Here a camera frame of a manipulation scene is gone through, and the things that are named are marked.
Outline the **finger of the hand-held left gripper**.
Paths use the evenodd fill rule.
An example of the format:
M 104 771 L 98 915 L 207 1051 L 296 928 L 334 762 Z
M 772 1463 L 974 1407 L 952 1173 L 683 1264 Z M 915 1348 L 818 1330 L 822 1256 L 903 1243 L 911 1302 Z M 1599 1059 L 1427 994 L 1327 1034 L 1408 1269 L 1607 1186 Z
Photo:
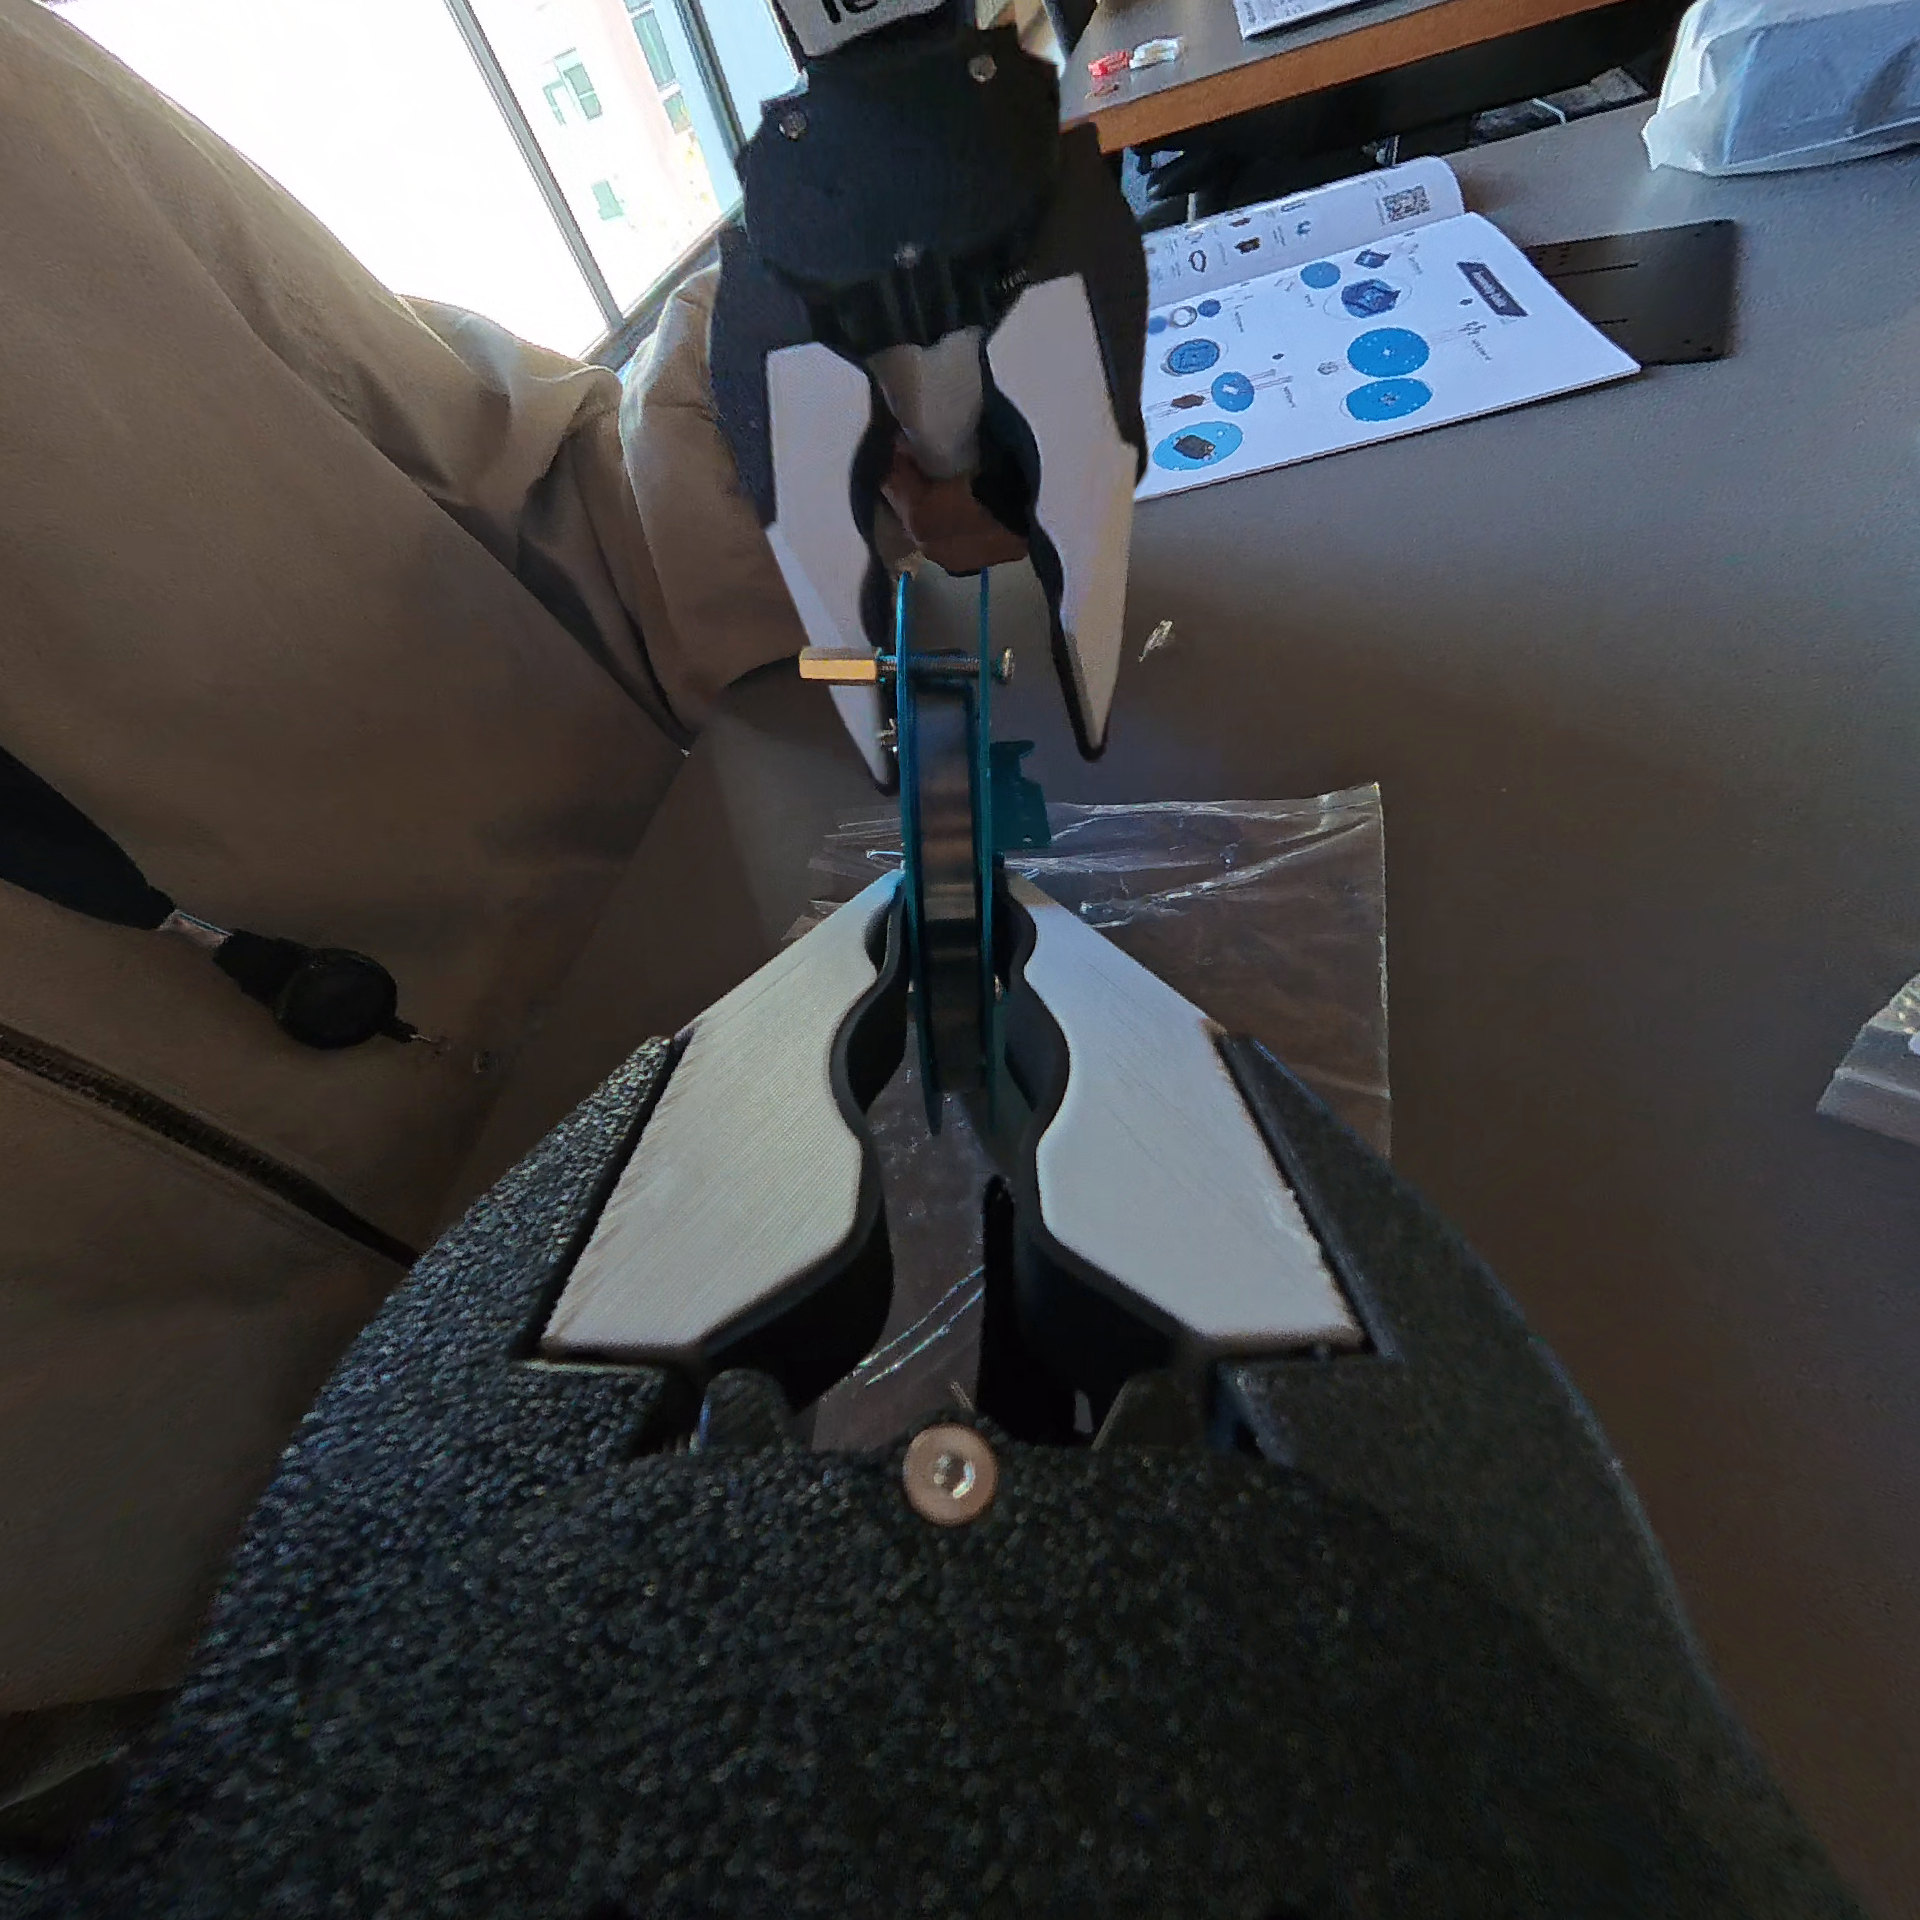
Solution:
M 1079 271 L 1030 282 L 982 356 L 986 423 L 1024 483 L 1053 671 L 1076 750 L 1094 759 L 1109 743 L 1119 671 L 1139 424 L 1119 418 Z
M 869 370 L 821 343 L 766 358 L 775 517 L 767 539 L 806 642 L 874 660 L 887 571 L 874 539 L 892 418 Z

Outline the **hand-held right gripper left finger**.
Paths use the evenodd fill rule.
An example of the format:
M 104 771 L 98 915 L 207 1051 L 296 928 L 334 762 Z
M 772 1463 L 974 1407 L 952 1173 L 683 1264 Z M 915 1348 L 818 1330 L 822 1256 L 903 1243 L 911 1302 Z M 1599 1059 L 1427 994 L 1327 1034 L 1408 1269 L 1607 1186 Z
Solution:
M 541 1330 L 544 1360 L 851 1368 L 894 1264 L 867 1108 L 904 980 L 884 872 L 678 1035 Z

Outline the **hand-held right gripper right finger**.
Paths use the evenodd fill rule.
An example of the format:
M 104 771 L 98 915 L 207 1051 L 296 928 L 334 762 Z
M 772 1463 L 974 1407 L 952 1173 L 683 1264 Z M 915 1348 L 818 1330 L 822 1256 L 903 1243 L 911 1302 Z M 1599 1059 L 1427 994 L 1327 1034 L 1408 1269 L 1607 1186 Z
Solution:
M 1005 882 L 1024 1304 L 1063 1352 L 1355 1350 L 1362 1327 L 1218 1026 L 1030 880 Z

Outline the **blue disc bearing assembly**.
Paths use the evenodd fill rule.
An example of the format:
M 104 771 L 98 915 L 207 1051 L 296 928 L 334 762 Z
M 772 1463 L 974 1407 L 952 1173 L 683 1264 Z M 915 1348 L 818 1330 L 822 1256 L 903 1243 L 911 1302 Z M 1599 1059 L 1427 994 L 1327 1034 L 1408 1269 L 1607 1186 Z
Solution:
M 1015 658 L 992 640 L 980 583 L 971 652 L 915 638 L 915 576 L 894 587 L 894 636 L 880 678 L 894 695 L 903 836 L 903 958 L 927 1128 L 946 1096 L 996 1108 L 1003 1060 L 1000 880 L 1005 851 L 1050 846 L 1042 790 L 1024 774 L 1026 740 L 996 740 L 992 695 Z

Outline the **person's left forearm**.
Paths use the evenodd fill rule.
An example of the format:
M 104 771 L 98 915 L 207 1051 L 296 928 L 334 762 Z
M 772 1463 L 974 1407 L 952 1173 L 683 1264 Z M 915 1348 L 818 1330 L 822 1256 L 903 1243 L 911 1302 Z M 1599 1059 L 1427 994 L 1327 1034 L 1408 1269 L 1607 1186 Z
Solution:
M 621 376 L 616 435 L 656 592 L 640 614 L 668 708 L 696 733 L 749 671 L 810 640 L 716 421 L 717 267 L 683 279 Z

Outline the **person's left hand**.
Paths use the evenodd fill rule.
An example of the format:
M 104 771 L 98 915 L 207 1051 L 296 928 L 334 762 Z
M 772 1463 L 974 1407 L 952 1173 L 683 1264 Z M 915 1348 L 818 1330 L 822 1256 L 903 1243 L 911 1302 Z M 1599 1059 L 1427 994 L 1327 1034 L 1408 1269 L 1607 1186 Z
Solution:
M 974 495 L 967 477 L 925 474 L 903 440 L 894 446 L 880 495 L 907 544 L 952 578 L 1026 559 L 1026 539 Z

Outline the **clear plastic bag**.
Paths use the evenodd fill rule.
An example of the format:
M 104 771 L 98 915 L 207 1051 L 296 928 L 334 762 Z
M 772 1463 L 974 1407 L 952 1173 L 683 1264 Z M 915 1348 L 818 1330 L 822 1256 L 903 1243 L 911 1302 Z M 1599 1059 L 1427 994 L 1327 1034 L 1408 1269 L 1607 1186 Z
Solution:
M 1373 783 L 1307 800 L 1051 802 L 1010 856 L 1047 895 L 1216 1024 L 1260 1040 L 1380 1159 L 1392 1152 L 1384 830 Z M 1015 1375 L 1012 1224 L 959 1095 L 927 1125 L 920 1054 L 875 1096 L 894 1300 L 869 1356 L 810 1412 L 812 1444 L 882 1450 L 974 1412 Z

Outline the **white instruction booklet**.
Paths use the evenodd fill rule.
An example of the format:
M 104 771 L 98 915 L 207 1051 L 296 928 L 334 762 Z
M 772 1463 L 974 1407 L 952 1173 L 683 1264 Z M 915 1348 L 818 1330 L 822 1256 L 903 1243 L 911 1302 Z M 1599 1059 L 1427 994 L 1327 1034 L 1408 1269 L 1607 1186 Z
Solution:
M 1443 157 L 1143 240 L 1135 501 L 1635 376 Z

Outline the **black metal plate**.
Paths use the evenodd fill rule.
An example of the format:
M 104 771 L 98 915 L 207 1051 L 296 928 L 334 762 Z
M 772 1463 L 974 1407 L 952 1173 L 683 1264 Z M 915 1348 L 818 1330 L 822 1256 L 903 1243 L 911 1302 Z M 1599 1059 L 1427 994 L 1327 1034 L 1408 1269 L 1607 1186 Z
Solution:
M 1732 220 L 1524 247 L 1568 304 L 1643 368 L 1715 363 L 1735 338 Z

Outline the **pile of small screw bags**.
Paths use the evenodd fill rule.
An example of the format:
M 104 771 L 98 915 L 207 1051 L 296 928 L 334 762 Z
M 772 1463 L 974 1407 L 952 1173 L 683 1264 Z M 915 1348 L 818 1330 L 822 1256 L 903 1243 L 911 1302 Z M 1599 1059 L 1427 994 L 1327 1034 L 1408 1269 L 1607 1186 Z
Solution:
M 1855 1034 L 1815 1110 L 1918 1146 L 1918 989 L 1910 976 Z

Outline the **plastic-wrapped grey block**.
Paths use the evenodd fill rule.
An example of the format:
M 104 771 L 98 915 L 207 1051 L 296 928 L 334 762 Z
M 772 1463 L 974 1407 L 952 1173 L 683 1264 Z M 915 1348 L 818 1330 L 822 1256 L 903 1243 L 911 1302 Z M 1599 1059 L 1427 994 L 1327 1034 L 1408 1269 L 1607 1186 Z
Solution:
M 1648 164 L 1762 176 L 1918 141 L 1916 2 L 1695 2 L 1679 20 Z

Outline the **black drawstring toggle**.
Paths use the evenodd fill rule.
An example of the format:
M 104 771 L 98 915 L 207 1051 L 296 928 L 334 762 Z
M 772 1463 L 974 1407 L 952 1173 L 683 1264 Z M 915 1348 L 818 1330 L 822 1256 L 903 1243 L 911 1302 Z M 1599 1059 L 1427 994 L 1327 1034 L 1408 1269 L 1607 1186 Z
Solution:
M 2 880 L 84 919 L 194 946 L 307 1048 L 427 1043 L 400 1018 L 392 974 L 374 958 L 187 912 L 148 882 L 104 827 L 8 752 L 2 755 Z

